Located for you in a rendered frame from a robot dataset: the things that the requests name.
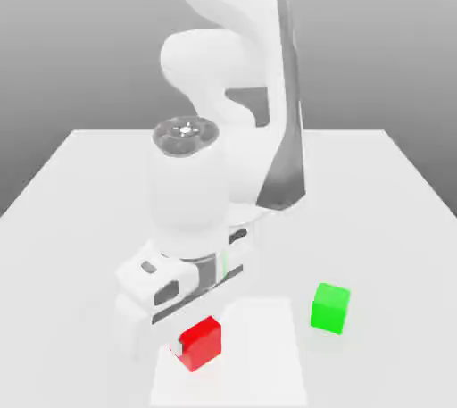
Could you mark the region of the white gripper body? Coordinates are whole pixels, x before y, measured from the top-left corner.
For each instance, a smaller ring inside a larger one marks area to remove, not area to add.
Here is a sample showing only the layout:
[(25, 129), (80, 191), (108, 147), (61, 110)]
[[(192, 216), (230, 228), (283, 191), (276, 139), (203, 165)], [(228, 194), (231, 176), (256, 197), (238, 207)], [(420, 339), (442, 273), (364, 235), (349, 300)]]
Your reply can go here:
[(241, 293), (241, 262), (125, 262), (116, 277), (116, 334), (132, 358), (142, 337), (163, 344), (208, 316), (220, 314)]

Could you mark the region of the small red cube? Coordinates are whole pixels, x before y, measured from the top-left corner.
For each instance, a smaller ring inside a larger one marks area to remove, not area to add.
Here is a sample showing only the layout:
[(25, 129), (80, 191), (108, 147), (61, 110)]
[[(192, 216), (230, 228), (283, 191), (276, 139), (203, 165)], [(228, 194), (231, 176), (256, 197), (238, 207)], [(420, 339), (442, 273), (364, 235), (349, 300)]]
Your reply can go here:
[(212, 316), (206, 317), (179, 336), (179, 360), (194, 372), (221, 353), (221, 325)]

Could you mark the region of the small green cube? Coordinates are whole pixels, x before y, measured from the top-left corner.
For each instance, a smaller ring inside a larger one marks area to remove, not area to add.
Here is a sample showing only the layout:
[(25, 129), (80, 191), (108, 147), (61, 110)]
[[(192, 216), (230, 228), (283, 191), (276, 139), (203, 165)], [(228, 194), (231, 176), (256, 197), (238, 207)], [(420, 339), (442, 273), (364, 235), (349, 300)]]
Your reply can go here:
[(345, 325), (350, 290), (319, 283), (312, 301), (311, 326), (341, 335)]

